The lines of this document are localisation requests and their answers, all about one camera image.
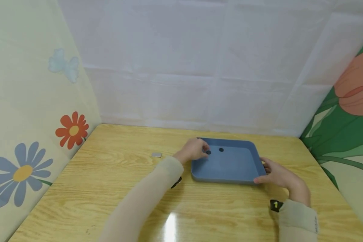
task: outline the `plastic tray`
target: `plastic tray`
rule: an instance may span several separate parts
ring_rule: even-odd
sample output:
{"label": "plastic tray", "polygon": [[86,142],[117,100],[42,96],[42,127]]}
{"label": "plastic tray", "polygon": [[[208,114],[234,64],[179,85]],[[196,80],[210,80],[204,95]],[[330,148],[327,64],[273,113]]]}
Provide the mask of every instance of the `plastic tray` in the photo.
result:
{"label": "plastic tray", "polygon": [[266,175],[255,145],[245,140],[202,138],[210,146],[208,158],[192,161],[195,181],[255,185],[253,179]]}

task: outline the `hand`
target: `hand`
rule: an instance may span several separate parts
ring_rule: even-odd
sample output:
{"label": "hand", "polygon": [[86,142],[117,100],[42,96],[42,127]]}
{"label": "hand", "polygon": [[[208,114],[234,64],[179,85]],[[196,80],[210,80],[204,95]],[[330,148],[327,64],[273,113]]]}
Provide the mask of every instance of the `hand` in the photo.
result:
{"label": "hand", "polygon": [[207,158],[205,151],[209,150],[210,146],[201,138],[190,138],[182,149],[176,152],[173,157],[177,158],[182,165],[189,160],[197,160]]}
{"label": "hand", "polygon": [[255,178],[254,183],[273,183],[286,188],[289,191],[289,199],[301,202],[308,207],[311,206],[311,192],[304,180],[268,158],[261,157],[261,160],[265,162],[264,167],[267,175]]}

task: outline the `wood grain surface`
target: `wood grain surface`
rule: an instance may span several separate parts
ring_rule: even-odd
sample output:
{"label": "wood grain surface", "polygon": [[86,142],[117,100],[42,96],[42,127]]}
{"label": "wood grain surface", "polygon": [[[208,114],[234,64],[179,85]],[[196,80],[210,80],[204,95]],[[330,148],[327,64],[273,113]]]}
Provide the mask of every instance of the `wood grain surface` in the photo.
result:
{"label": "wood grain surface", "polygon": [[[294,137],[99,125],[42,197],[10,242],[97,241],[108,215],[160,158],[190,137],[250,140],[261,156],[301,176],[318,212],[319,241],[363,241],[363,224],[304,144]],[[284,200],[275,186],[198,183],[190,164],[141,230],[139,241],[278,241],[277,214],[269,199]]]}

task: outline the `beige sleeve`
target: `beige sleeve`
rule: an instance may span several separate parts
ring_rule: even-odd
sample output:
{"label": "beige sleeve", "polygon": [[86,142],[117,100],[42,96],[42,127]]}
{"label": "beige sleeve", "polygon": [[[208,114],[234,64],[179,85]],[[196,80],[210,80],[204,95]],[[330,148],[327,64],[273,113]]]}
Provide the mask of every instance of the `beige sleeve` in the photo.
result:
{"label": "beige sleeve", "polygon": [[315,242],[318,232],[316,211],[292,200],[284,202],[279,211],[280,242]]}
{"label": "beige sleeve", "polygon": [[109,216],[98,241],[137,241],[144,222],[183,171],[181,163],[172,156],[159,162],[118,204]]}

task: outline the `pink tulip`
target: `pink tulip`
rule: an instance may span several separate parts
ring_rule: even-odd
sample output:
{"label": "pink tulip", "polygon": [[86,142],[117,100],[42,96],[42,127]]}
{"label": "pink tulip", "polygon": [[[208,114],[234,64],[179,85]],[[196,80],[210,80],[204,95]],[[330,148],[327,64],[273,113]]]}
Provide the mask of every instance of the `pink tulip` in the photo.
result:
{"label": "pink tulip", "polygon": [[334,87],[342,109],[363,116],[363,53],[352,60]]}

